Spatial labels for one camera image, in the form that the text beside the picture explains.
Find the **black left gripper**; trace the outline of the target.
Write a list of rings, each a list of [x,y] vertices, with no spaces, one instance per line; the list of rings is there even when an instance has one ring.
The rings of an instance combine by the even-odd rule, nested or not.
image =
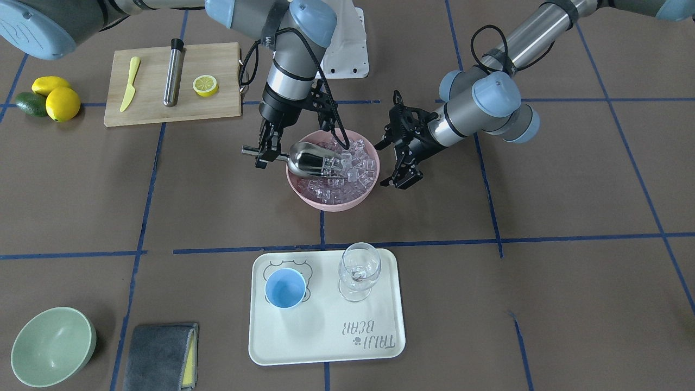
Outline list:
[[[430,122],[435,119],[439,119],[437,113],[407,106],[400,92],[393,91],[389,123],[385,125],[384,136],[375,144],[375,149],[383,150],[392,144],[397,159],[392,174],[380,181],[381,186],[407,189],[424,178],[419,162],[441,151],[441,144],[429,130]]]

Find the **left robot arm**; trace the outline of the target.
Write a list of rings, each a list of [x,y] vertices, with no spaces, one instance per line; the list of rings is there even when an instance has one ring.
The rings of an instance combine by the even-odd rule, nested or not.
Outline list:
[[[424,178],[420,164],[477,133],[496,135],[507,143],[526,143],[537,135],[540,116],[523,103],[515,77],[537,64],[556,40],[601,8],[613,8],[658,20],[693,18],[692,1],[545,1],[508,35],[495,25],[501,41],[483,55],[471,41],[474,64],[452,70],[439,85],[442,105],[427,111],[407,106],[399,91],[378,150],[392,146],[395,165],[380,185],[407,189]]]

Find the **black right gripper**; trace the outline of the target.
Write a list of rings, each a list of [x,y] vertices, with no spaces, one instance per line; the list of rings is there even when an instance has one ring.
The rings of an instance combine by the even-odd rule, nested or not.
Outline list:
[[[281,151],[281,136],[286,127],[296,124],[303,110],[317,113],[320,130],[333,130],[333,97],[328,92],[312,87],[305,99],[292,100],[280,96],[271,87],[265,87],[259,104],[263,121],[254,164],[256,168],[265,169],[268,163],[276,160],[286,161]]]

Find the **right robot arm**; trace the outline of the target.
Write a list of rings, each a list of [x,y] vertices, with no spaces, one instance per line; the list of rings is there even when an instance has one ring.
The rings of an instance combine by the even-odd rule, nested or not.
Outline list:
[[[226,29],[273,52],[259,112],[255,165],[281,157],[281,137],[304,110],[344,148],[350,145],[321,61],[337,29],[337,13],[323,1],[3,1],[2,38],[37,59],[57,60],[120,22],[172,32],[166,17],[199,10]]]

